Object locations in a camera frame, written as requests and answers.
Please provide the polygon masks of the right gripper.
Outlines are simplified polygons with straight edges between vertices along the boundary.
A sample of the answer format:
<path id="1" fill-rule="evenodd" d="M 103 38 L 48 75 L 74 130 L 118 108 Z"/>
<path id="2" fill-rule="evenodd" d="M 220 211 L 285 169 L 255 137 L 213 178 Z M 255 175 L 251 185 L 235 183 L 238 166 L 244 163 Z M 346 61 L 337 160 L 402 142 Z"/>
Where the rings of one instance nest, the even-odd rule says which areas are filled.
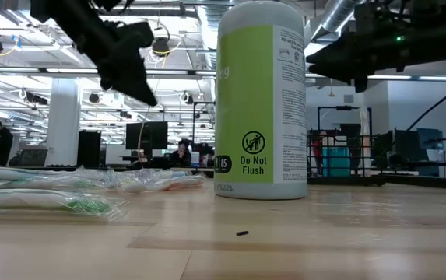
<path id="1" fill-rule="evenodd" d="M 309 72 L 341 82 L 354 80 L 355 91 L 367 90 L 368 77 L 389 68 L 405 69 L 404 24 L 395 19 L 386 1 L 366 1 L 354 9 L 356 32 L 308 55 Z"/>

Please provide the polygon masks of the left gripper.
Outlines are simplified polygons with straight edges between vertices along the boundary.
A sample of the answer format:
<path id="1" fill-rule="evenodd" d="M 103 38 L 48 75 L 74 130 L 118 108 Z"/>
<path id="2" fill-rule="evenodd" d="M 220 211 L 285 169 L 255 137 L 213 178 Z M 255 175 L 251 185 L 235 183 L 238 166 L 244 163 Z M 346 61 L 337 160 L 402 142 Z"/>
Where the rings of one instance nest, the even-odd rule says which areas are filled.
<path id="1" fill-rule="evenodd" d="M 97 19 L 86 24 L 86 55 L 97 65 L 103 90 L 124 93 L 148 106 L 158 104 L 147 82 L 140 48 L 149 47 L 153 33 L 148 23 L 129 25 Z"/>

